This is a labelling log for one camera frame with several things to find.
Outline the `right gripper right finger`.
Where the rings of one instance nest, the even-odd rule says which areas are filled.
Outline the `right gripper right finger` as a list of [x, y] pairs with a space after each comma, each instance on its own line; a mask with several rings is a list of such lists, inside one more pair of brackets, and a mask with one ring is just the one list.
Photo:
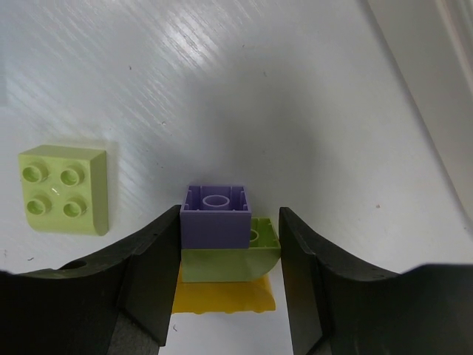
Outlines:
[[396, 274], [322, 237], [287, 207], [279, 239], [295, 354], [470, 354], [472, 267]]

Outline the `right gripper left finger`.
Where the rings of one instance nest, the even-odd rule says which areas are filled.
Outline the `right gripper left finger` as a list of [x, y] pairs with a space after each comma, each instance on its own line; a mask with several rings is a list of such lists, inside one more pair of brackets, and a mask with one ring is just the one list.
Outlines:
[[3, 354], [157, 354], [180, 267], [180, 209], [58, 269], [1, 273]]

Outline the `yellow curved lego brick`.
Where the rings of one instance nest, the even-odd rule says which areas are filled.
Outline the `yellow curved lego brick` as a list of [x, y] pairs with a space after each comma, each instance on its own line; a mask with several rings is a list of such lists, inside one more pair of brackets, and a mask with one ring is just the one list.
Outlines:
[[275, 311], [276, 301], [266, 274], [257, 280], [235, 283], [185, 283], [183, 273], [177, 278], [173, 314]]

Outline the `green curved brick of stack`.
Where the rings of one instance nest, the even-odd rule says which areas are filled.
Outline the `green curved brick of stack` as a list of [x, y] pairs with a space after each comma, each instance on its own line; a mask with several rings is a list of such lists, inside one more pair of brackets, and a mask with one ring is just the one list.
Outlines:
[[251, 220], [248, 248], [183, 249], [185, 283], [250, 282], [265, 276], [278, 263], [281, 244], [270, 218]]

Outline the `purple brick of stack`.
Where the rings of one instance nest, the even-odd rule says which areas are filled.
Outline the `purple brick of stack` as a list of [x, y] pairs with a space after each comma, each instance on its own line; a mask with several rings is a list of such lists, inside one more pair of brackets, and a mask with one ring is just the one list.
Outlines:
[[252, 211], [244, 186], [190, 185], [180, 209], [183, 249], [247, 249]]

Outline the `light green lego brick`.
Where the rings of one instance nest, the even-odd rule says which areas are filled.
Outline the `light green lego brick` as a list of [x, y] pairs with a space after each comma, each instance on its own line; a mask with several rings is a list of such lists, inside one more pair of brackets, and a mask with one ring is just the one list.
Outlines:
[[36, 231], [109, 231], [106, 151], [40, 145], [18, 155], [24, 211]]

